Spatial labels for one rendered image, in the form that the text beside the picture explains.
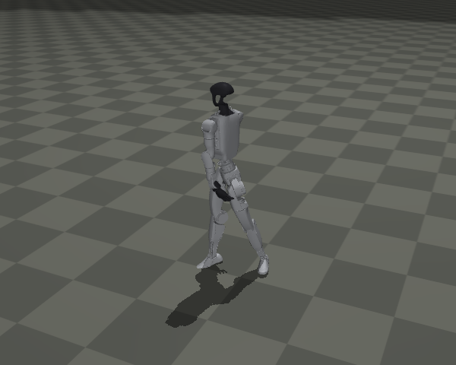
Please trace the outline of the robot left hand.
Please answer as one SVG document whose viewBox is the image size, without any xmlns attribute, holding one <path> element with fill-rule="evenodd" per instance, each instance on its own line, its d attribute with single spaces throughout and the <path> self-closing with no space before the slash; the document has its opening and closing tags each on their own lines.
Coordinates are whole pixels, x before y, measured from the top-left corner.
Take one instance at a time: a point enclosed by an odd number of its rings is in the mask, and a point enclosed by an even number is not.
<svg viewBox="0 0 456 365">
<path fill-rule="evenodd" d="M 225 202 L 229 202 L 234 199 L 233 197 L 227 195 L 227 193 L 220 188 L 221 185 L 219 184 L 218 181 L 214 181 L 214 185 L 216 186 L 216 189 L 212 189 L 212 190 L 214 192 L 216 192 L 218 198 L 223 199 Z"/>
</svg>

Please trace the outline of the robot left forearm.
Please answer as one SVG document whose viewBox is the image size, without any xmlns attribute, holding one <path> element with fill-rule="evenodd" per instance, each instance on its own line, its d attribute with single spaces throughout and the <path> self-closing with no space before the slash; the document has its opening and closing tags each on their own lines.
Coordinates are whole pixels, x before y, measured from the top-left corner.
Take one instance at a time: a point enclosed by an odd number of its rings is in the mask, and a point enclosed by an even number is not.
<svg viewBox="0 0 456 365">
<path fill-rule="evenodd" d="M 216 189 L 216 186 L 214 185 L 214 181 L 218 181 L 215 171 L 216 164 L 212 161 L 208 152 L 204 152 L 201 155 L 201 159 L 203 160 L 204 168 L 206 169 L 206 179 L 208 181 L 208 185 L 210 189 Z"/>
</svg>

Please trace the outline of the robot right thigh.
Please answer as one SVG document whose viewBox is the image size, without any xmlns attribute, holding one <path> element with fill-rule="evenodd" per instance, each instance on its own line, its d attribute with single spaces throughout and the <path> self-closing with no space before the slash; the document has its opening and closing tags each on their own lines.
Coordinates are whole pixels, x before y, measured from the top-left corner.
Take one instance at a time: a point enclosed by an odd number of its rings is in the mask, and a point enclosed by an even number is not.
<svg viewBox="0 0 456 365">
<path fill-rule="evenodd" d="M 219 184 L 221 185 L 221 189 L 226 192 L 226 184 L 223 182 L 223 179 L 220 175 L 220 167 L 217 168 L 216 170 L 216 175 L 217 175 L 217 180 Z M 223 199 L 218 198 L 216 192 L 214 192 L 212 189 L 210 189 L 210 195 L 209 195 L 209 203 L 210 203 L 210 210 L 211 214 L 214 216 L 214 220 L 218 224 L 224 224 L 228 220 L 228 214 L 221 209 L 222 204 L 223 204 Z"/>
</svg>

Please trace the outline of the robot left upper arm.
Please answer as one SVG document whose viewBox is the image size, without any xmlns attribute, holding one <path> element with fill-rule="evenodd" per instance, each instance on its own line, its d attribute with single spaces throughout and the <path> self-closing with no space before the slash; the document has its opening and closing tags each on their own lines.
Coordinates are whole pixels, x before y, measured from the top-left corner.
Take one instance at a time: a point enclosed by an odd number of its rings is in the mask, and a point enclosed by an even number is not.
<svg viewBox="0 0 456 365">
<path fill-rule="evenodd" d="M 214 159 L 215 155 L 215 131 L 217 130 L 217 119 L 210 118 L 203 121 L 201 125 L 201 130 L 204 134 L 204 146 L 206 147 L 206 151 L 211 156 L 211 159 Z M 203 153 L 204 153 L 203 152 Z M 202 154 L 203 154 L 202 153 Z"/>
</svg>

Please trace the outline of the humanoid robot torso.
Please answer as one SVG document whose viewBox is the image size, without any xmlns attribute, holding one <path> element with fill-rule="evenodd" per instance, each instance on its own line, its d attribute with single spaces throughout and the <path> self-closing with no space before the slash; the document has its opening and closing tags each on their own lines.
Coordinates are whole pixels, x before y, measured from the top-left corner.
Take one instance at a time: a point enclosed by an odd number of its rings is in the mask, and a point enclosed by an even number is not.
<svg viewBox="0 0 456 365">
<path fill-rule="evenodd" d="M 220 160 L 220 175 L 223 181 L 229 186 L 230 179 L 236 177 L 241 181 L 239 169 L 231 158 L 237 155 L 239 147 L 239 114 L 232 109 L 234 114 L 229 116 L 220 115 L 215 112 L 210 118 L 217 119 L 217 130 L 215 131 L 215 155 L 214 159 Z"/>
</svg>

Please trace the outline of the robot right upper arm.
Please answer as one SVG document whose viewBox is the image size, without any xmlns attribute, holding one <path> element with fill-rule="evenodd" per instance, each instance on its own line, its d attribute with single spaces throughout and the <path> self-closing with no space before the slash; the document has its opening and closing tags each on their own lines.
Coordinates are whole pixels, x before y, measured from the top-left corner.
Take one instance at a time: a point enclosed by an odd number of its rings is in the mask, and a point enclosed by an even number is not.
<svg viewBox="0 0 456 365">
<path fill-rule="evenodd" d="M 241 113 L 240 111 L 238 111 L 236 109 L 234 109 L 234 110 L 239 114 L 239 126 L 240 126 L 240 123 L 241 123 L 241 121 L 243 119 L 243 113 Z"/>
</svg>

